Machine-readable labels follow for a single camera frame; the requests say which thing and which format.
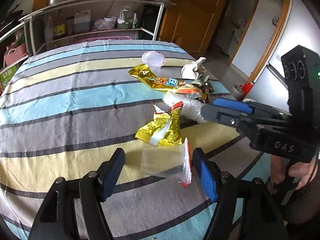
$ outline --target human hand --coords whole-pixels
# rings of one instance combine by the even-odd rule
[[[296,190],[301,189],[306,185],[308,179],[311,176],[313,167],[315,166],[316,159],[313,158],[310,163],[295,163],[289,168],[288,175],[291,177],[301,177]],[[318,165],[316,166],[315,172],[310,181],[314,179],[318,170]],[[285,169],[281,157],[271,155],[271,179],[275,184],[279,184],[285,178]]]

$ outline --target person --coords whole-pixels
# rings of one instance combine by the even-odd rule
[[[310,163],[295,163],[288,175],[301,177],[289,202],[280,209],[290,240],[320,239],[320,169],[318,164],[308,185],[307,182],[315,166],[315,158]],[[285,178],[285,168],[281,157],[271,156],[271,180],[279,184]]]

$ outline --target pink plastic basket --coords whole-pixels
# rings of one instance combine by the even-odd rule
[[[112,36],[112,37],[99,37],[99,38],[88,38],[83,40],[75,41],[73,44],[78,44],[82,42],[97,41],[97,40],[132,40],[129,36]]]
[[[8,54],[4,56],[4,60],[7,63],[7,65],[9,66],[12,63],[16,62],[17,60],[24,57],[26,51],[27,51],[26,44],[23,43],[15,49],[10,49]]]

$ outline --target gold snack wrapper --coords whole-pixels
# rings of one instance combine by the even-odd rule
[[[164,93],[173,91],[179,94],[193,94],[193,98],[200,98],[202,96],[201,89],[188,82],[175,78],[157,77],[146,64],[140,64],[133,67],[129,70],[129,74],[154,90]]]
[[[178,102],[171,107],[171,112],[167,113],[155,106],[153,121],[141,127],[136,138],[156,147],[165,147],[182,144],[180,133],[179,116],[183,103]]]

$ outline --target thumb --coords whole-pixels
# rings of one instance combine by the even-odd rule
[[[291,177],[302,177],[308,174],[309,163],[295,163],[289,168],[288,175]]]

